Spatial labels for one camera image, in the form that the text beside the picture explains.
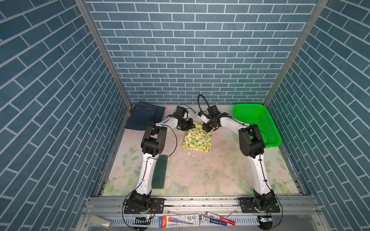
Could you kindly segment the yellow floral skirt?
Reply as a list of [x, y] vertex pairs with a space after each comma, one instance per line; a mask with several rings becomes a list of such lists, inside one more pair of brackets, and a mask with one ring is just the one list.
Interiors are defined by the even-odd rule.
[[212, 132], [206, 132], [202, 128], [203, 122], [195, 122], [194, 125], [195, 128], [187, 131], [182, 147], [195, 151], [210, 152], [213, 140]]

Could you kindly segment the green plastic basket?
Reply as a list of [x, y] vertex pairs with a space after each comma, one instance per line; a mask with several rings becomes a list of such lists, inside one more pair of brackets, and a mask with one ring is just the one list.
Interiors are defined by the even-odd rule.
[[267, 142], [267, 148], [279, 147], [281, 135], [272, 119], [269, 110], [259, 104], [237, 104], [233, 107], [236, 120], [246, 124], [256, 124], [263, 131], [262, 137]]

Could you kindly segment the dark blue denim skirt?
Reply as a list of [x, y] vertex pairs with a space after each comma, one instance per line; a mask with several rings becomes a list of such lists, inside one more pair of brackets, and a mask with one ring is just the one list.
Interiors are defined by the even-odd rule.
[[149, 123], [156, 124], [162, 121], [165, 107], [151, 105], [146, 102], [137, 103], [130, 113], [126, 129], [145, 131]]

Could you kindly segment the dark green rectangular board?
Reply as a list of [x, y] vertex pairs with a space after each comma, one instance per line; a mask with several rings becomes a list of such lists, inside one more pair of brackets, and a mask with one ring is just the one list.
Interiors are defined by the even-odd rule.
[[152, 189], [163, 189], [165, 184], [168, 157], [160, 155], [154, 169]]

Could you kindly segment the red plaid skirt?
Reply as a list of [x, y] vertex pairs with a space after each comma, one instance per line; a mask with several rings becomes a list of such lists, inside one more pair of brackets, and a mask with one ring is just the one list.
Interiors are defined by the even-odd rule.
[[129, 110], [128, 110], [128, 114], [127, 114], [127, 118], [130, 118], [131, 116], [131, 113], [132, 113], [132, 110], [134, 109], [134, 107], [131, 107]]

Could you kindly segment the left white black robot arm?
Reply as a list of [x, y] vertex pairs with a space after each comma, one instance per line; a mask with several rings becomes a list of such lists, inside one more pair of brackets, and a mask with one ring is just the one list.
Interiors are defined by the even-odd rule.
[[156, 124], [148, 124], [141, 147], [143, 151], [142, 169], [136, 188], [129, 194], [127, 204], [133, 206], [135, 212], [145, 213], [151, 208], [152, 180], [156, 163], [163, 159], [162, 152], [165, 148], [167, 129], [172, 131], [180, 127], [180, 130], [187, 131], [195, 128], [192, 118], [185, 119], [181, 116], [167, 116], [164, 121]]

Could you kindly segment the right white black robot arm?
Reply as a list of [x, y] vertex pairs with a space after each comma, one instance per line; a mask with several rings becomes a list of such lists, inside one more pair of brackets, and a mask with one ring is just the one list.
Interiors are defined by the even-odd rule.
[[267, 179], [263, 156], [265, 142], [259, 127], [242, 123], [228, 113], [211, 116], [199, 112], [198, 117], [204, 122], [202, 128], [206, 132], [224, 127], [239, 136], [240, 150], [249, 160], [252, 170], [255, 208], [261, 212], [269, 210], [277, 203], [277, 199]]

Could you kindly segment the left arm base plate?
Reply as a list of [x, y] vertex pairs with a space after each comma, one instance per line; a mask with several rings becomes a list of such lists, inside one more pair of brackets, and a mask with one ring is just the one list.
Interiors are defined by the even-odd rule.
[[124, 214], [149, 214], [152, 213], [162, 214], [164, 209], [164, 198], [150, 198], [145, 201], [134, 201], [133, 199], [127, 199], [124, 206]]

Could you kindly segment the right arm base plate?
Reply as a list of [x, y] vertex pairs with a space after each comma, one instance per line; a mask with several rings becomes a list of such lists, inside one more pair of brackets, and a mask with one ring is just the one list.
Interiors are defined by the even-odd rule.
[[240, 197], [237, 199], [241, 207], [242, 213], [279, 213], [280, 206], [277, 200], [274, 199], [261, 199], [253, 197]]

